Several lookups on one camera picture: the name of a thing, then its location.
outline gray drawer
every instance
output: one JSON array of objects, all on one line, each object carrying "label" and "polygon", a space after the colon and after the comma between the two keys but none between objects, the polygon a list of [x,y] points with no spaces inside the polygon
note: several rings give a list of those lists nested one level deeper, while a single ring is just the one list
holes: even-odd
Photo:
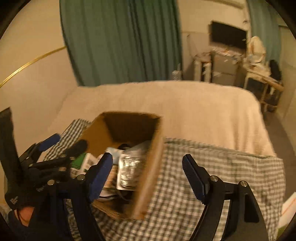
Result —
[{"label": "gray drawer", "polygon": [[236,74],[238,64],[233,64],[233,62],[233,59],[229,56],[214,54],[213,71],[226,74]]},{"label": "gray drawer", "polygon": [[235,85],[236,76],[232,74],[225,73],[215,73],[213,72],[212,82],[220,85]]}]

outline white blanket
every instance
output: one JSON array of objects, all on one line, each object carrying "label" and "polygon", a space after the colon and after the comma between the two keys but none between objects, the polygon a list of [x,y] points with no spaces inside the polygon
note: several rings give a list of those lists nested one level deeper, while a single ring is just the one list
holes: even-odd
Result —
[{"label": "white blanket", "polygon": [[193,81],[78,87],[43,137],[62,133],[74,119],[92,121],[104,111],[155,113],[163,116],[165,137],[275,156],[253,94]]}]

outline floor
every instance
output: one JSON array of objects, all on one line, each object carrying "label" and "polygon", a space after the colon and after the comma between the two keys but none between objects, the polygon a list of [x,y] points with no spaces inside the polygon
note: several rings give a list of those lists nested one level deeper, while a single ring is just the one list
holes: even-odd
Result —
[{"label": "floor", "polygon": [[274,113],[267,112],[264,117],[269,138],[279,158],[284,160],[286,172],[286,193],[287,200],[296,191],[296,156],[288,136]]}]

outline gold rail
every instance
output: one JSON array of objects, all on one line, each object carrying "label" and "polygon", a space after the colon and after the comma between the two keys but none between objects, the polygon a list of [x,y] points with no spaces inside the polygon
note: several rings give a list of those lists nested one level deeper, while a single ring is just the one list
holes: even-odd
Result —
[{"label": "gold rail", "polygon": [[45,57],[47,57],[47,56],[49,56],[49,55],[51,55],[51,54],[53,54],[53,53],[59,52],[59,51],[65,49],[65,48],[66,48],[66,46],[63,46],[63,47],[58,48],[58,49],[55,49],[55,50],[53,50],[53,51],[50,51],[50,52],[48,52],[48,53],[46,53],[46,54],[43,54],[43,55],[41,55],[41,56],[39,56],[39,57],[37,57],[37,58],[31,60],[30,62],[24,64],[22,67],[18,68],[16,71],[14,71],[10,76],[8,76],[8,77],[7,77],[2,83],[0,83],[0,88],[1,88],[5,83],[7,83],[7,82],[8,82],[13,76],[15,76],[17,73],[21,72],[21,71],[22,71],[23,69],[25,69],[26,67],[28,67],[28,66],[30,66],[31,64],[37,62],[38,60],[41,60],[41,59],[43,59],[43,58],[45,58]]}]

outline green curtain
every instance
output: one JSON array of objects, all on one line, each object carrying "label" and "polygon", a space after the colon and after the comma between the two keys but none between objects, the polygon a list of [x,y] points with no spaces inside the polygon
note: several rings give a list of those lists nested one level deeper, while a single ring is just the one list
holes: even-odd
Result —
[{"label": "green curtain", "polygon": [[252,36],[258,36],[266,48],[266,60],[279,63],[281,36],[277,12],[265,0],[247,0],[251,18]]},{"label": "green curtain", "polygon": [[181,64],[176,0],[60,0],[60,15],[80,85],[168,80]]}]

